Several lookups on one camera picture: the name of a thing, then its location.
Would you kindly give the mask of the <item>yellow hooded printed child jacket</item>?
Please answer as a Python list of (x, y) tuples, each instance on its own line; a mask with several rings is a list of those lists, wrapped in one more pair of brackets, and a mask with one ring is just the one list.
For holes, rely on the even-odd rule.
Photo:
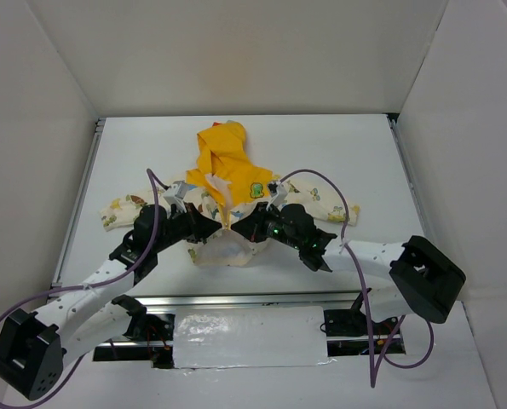
[[(194, 204), (202, 215), (222, 224), (222, 229), (205, 243), (187, 245), (190, 259), (198, 267), (243, 267), (267, 246), (251, 243), (231, 229), (256, 204), (271, 199), (268, 184), (281, 178), (271, 170), (254, 165), (245, 152), (245, 142), (246, 130), (242, 124), (213, 124), (198, 134), (199, 156), (195, 168), (166, 182), (169, 186), (185, 182), (185, 201)], [(341, 200), (325, 184), (291, 176), (283, 185), (286, 196), (273, 204), (274, 209), (300, 204), (316, 220), (356, 225), (360, 207)]]

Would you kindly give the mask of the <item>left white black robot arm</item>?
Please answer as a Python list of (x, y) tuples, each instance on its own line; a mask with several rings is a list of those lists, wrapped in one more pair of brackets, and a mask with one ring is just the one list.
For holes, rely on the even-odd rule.
[(82, 284), (26, 312), (12, 308), (0, 332), (0, 378), (32, 404), (44, 403), (65, 367), (113, 337), (144, 340), (163, 320), (128, 292), (158, 264), (158, 254), (184, 240), (204, 243), (221, 223), (190, 203), (182, 210), (144, 207), (119, 246)]

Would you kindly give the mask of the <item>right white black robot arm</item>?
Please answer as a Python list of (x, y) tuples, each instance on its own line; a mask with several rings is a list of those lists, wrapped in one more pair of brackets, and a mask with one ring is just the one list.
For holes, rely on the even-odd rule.
[(457, 301), (465, 273), (425, 237), (405, 243), (343, 241), (318, 228), (301, 204), (276, 210), (261, 202), (231, 229), (252, 243), (272, 239), (298, 251), (312, 271), (351, 271), (359, 266), (367, 276), (386, 280), (384, 288), (368, 293), (369, 304), (355, 308), (351, 323), (360, 333), (372, 332), (381, 321), (415, 314), (443, 324)]

